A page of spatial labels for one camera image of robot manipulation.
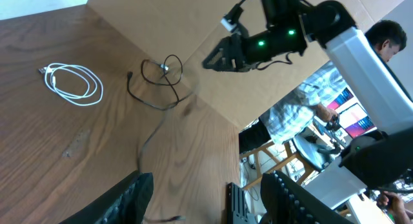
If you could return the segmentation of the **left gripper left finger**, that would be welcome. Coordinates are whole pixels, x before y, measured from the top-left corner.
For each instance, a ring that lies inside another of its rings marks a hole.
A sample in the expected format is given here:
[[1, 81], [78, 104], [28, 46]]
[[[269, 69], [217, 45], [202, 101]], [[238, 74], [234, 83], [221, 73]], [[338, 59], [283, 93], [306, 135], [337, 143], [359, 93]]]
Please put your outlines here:
[[141, 224], [153, 191], [153, 174], [133, 171], [85, 208], [62, 222], [65, 224]]

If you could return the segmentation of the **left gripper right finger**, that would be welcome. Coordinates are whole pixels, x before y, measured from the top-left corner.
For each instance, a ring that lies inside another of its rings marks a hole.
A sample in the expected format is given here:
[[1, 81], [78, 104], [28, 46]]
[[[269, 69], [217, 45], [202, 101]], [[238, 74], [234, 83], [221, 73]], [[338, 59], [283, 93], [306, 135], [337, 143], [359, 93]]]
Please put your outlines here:
[[351, 224], [286, 174], [263, 174], [261, 200], [273, 223]]

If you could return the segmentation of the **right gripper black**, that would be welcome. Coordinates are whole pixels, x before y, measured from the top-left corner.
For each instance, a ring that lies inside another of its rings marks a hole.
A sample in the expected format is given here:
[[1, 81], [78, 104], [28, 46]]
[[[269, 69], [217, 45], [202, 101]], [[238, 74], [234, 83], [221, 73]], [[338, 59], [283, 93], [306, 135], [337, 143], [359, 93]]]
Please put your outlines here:
[[248, 72], [255, 69], [254, 63], [247, 63], [242, 40], [239, 34], [232, 34], [220, 40], [203, 60], [203, 68], [216, 72]]

